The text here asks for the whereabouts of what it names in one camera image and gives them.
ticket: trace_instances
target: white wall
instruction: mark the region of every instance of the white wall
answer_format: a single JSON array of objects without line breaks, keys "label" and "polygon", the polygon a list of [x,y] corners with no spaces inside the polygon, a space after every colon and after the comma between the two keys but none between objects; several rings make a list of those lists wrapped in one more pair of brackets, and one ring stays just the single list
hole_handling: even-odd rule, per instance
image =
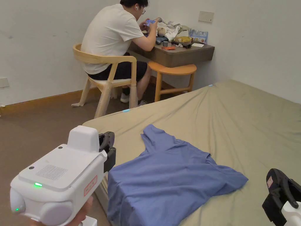
[{"label": "white wall", "polygon": [[[214,57],[197,65],[194,89],[232,78],[301,103],[300,0],[186,0],[189,8],[180,0],[155,1],[157,16],[209,31]],[[198,22],[200,11],[214,12],[213,23]]]},{"label": "white wall", "polygon": [[[119,0],[11,0],[0,7],[0,89],[8,105],[83,88],[85,74],[72,45],[104,6]],[[299,0],[150,0],[143,16],[178,20],[209,31],[213,60],[198,64],[195,89],[233,78],[301,103]],[[199,11],[215,13],[213,24],[198,22]],[[174,86],[187,79],[165,78]]]},{"label": "white wall", "polygon": [[10,0],[0,6],[0,103],[68,93],[84,87],[86,75],[73,58],[94,16],[120,0]]}]

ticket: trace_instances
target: cloth pile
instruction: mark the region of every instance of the cloth pile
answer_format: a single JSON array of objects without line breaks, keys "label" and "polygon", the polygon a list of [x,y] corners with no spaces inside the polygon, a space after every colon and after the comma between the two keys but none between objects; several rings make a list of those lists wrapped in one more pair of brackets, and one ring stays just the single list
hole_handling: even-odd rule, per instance
[{"label": "cloth pile", "polygon": [[166,38],[168,38],[168,41],[171,42],[175,39],[175,37],[182,31],[190,30],[189,27],[185,25],[181,25],[177,21],[169,21],[166,23],[161,17],[157,18],[159,20],[158,22],[158,29],[165,28],[166,34],[164,35]]}]

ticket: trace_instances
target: wall outlet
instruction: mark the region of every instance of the wall outlet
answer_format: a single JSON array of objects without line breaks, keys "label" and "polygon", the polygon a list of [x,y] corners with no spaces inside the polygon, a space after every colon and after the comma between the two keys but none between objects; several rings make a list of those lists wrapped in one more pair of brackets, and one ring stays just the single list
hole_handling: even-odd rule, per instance
[{"label": "wall outlet", "polygon": [[199,16],[199,21],[212,23],[213,17],[214,17],[214,13],[201,11]]},{"label": "wall outlet", "polygon": [[0,78],[0,88],[9,87],[8,79],[7,78]]}]

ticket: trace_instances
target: bed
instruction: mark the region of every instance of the bed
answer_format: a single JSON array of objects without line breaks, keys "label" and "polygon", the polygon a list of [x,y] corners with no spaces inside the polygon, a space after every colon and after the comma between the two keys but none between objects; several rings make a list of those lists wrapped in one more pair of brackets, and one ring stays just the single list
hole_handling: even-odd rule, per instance
[{"label": "bed", "polygon": [[[261,205],[265,182],[278,168],[301,184],[301,105],[229,80],[174,98],[84,123],[100,133],[113,131],[116,165],[144,151],[140,137],[153,124],[202,151],[249,181],[229,195],[213,197],[181,225],[270,225]],[[107,210],[107,178],[96,191]]]}]

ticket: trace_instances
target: baseboard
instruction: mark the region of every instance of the baseboard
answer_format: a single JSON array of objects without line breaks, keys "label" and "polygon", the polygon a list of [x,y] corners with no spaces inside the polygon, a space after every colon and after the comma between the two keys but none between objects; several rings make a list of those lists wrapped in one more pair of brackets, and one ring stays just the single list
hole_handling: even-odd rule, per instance
[{"label": "baseboard", "polygon": [[[157,78],[154,76],[150,77],[150,83],[156,85],[157,84]],[[161,85],[162,89],[175,89],[175,87],[173,87],[172,85],[162,81],[162,85]],[[183,94],[184,92],[177,92],[177,93],[172,93],[172,95],[174,96],[178,96]]]},{"label": "baseboard", "polygon": [[[82,95],[82,90],[79,90],[71,93],[64,93],[56,96],[50,96],[41,99],[21,102],[17,104],[11,104],[11,105],[7,105],[6,107],[0,108],[0,115],[4,116],[4,115],[11,115],[14,113],[20,113],[23,111],[47,106],[55,102],[67,102],[70,100],[75,100],[75,101],[78,100],[79,102],[81,95]],[[91,88],[89,91],[88,100],[91,98],[99,99],[99,97],[100,97],[99,89],[97,87]]]}]

